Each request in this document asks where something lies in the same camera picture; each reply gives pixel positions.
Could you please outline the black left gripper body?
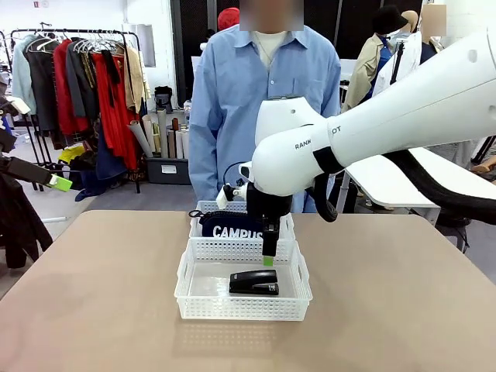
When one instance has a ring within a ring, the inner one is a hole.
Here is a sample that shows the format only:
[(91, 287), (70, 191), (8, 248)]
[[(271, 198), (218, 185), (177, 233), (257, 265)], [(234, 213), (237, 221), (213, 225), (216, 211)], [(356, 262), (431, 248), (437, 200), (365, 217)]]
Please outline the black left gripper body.
[(16, 137), (5, 129), (0, 129), (0, 151), (10, 153), (15, 148)]

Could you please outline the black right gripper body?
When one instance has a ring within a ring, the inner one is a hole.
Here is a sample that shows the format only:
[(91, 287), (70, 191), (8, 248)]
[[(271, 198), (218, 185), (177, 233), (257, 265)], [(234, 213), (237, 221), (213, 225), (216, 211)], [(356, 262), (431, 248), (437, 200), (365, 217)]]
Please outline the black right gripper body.
[(281, 217), (291, 211), (292, 196), (269, 195), (255, 187), (249, 182), (246, 190), (246, 211), (249, 216), (260, 220), (264, 232), (278, 232)]

